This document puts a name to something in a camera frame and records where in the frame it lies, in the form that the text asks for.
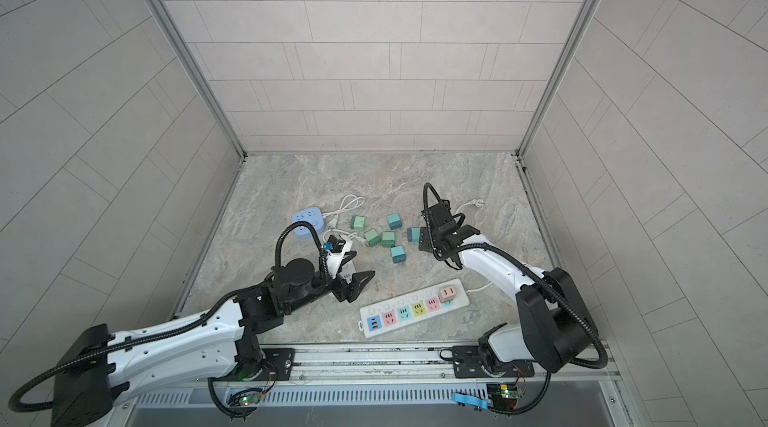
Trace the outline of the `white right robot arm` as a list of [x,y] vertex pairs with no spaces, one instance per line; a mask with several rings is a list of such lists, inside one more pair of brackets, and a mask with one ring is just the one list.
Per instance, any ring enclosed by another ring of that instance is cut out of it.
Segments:
[[526,264],[492,243],[453,213],[450,201],[427,182],[422,190],[419,249],[455,270],[469,269],[512,298],[519,323],[502,323],[478,340],[483,367],[499,374],[516,361],[535,362],[548,373],[567,364],[602,369],[608,354],[568,272]]

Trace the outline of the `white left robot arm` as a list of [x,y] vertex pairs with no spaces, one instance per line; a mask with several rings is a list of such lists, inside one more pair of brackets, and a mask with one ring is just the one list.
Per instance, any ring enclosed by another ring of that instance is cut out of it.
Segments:
[[274,264],[255,285],[224,294],[198,314],[137,330],[112,332],[105,324],[83,331],[57,365],[27,381],[9,398],[15,413],[49,411],[54,426],[87,426],[113,408],[157,388],[182,381],[222,379],[238,370],[256,376],[268,365],[258,336],[286,316],[327,294],[354,302],[372,271],[346,277],[357,255],[346,241],[321,241],[310,232],[318,260],[282,259],[288,235],[308,228],[290,224],[278,237]]

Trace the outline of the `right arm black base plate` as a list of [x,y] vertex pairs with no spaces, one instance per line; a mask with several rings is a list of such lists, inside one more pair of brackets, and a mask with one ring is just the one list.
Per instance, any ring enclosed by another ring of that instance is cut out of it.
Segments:
[[496,362],[477,345],[454,345],[443,349],[440,358],[448,362],[459,379],[531,378],[535,375],[533,363],[528,360]]

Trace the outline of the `light teal plug adapter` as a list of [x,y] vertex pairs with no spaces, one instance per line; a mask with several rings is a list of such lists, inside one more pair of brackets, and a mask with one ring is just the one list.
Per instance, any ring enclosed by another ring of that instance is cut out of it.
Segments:
[[390,255],[394,264],[403,263],[407,259],[407,254],[403,246],[394,246],[390,248]]

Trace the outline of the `pink plug adapter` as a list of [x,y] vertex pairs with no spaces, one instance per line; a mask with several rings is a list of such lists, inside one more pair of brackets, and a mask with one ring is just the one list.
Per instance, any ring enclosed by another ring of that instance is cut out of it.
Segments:
[[441,286],[438,291],[438,299],[442,304],[453,302],[459,295],[460,290],[454,285]]

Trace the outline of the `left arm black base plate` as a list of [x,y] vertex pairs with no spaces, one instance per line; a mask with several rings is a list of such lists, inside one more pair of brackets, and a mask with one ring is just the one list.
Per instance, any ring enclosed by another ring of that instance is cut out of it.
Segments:
[[232,373],[237,381],[274,382],[290,378],[296,351],[293,348],[266,348],[259,361],[239,362]]

